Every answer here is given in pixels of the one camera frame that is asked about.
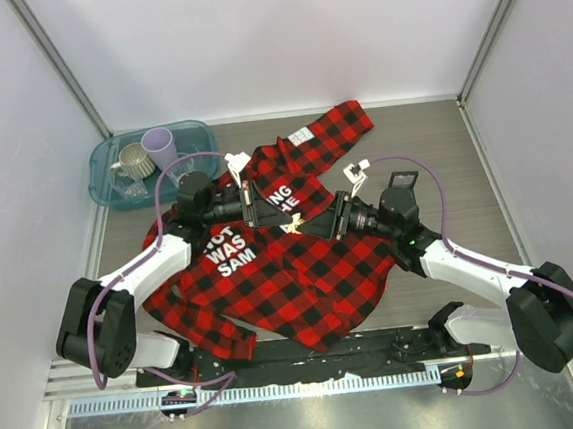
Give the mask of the red black plaid shirt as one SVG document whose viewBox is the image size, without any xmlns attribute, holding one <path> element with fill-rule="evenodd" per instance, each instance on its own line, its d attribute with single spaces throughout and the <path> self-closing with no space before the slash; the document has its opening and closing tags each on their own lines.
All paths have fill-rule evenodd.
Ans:
<svg viewBox="0 0 573 429">
<path fill-rule="evenodd" d="M 251 154 L 245 177 L 279 189 L 286 214 L 306 214 L 331 196 L 322 173 L 373 124 L 354 100 Z M 371 236 L 340 241 L 242 222 L 211 228 L 203 254 L 144 302 L 158 322 L 220 358 L 254 355 L 263 328 L 324 353 L 378 305 L 394 260 Z"/>
</svg>

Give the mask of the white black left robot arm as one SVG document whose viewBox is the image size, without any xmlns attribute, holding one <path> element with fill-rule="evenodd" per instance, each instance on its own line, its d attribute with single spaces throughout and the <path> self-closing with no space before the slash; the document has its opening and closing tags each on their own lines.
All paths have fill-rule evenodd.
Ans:
<svg viewBox="0 0 573 429">
<path fill-rule="evenodd" d="M 291 218 L 261 196 L 255 182 L 240 179 L 226 189 L 201 172 L 183 176 L 177 216 L 153 244 L 116 272 L 71 285 L 56 348 L 60 358 L 88 367 L 100 380 L 129 369 L 156 368 L 179 384 L 191 375 L 192 359 L 179 338 L 138 333 L 136 311 L 166 280 L 185 270 L 210 239 L 210 227 L 242 221 L 250 228 L 287 225 Z"/>
</svg>

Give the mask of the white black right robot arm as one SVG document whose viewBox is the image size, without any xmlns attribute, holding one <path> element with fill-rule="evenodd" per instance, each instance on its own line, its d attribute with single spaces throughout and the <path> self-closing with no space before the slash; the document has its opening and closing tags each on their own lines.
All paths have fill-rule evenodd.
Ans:
<svg viewBox="0 0 573 429">
<path fill-rule="evenodd" d="M 419 220 L 414 189 L 392 185 L 378 206 L 338 193 L 318 216 L 301 223 L 303 234 L 330 240 L 366 235 L 387 240 L 403 270 L 454 284 L 493 303 L 491 309 L 457 306 L 429 332 L 440 355 L 464 344 L 520 352 L 544 371 L 557 373 L 573 359 L 573 281 L 560 266 L 508 264 L 459 247 Z"/>
</svg>

